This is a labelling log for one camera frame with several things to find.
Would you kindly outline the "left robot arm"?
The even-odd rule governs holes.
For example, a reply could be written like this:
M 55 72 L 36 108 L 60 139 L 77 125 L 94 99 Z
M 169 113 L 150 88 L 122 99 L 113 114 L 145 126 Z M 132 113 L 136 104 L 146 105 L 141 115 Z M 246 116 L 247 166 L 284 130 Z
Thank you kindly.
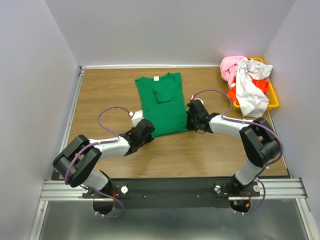
M 75 137 L 53 160 L 54 169 L 72 188 L 84 185 L 101 198 L 112 192 L 110 177 L 95 170 L 100 159 L 128 156 L 152 142 L 154 125 L 147 119 L 140 120 L 128 132 L 114 138 L 90 140 L 83 134 Z

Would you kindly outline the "green t-shirt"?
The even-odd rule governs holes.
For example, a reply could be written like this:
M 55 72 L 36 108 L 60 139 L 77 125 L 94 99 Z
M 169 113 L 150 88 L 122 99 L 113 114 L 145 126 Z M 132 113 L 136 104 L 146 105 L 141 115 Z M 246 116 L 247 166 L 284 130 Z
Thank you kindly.
M 152 137 L 187 132 L 187 110 L 179 72 L 152 78 L 140 77 L 135 85 L 145 119 L 152 122 Z

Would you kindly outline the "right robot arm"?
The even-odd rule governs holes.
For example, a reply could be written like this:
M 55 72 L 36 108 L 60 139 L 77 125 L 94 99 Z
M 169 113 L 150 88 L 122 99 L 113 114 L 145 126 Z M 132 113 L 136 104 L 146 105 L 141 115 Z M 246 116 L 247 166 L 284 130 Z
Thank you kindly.
M 187 129 L 241 139 L 246 161 L 221 189 L 230 196 L 241 196 L 247 192 L 255 178 L 283 150 L 278 136 L 265 118 L 240 120 L 215 112 L 209 114 L 199 99 L 187 104 Z

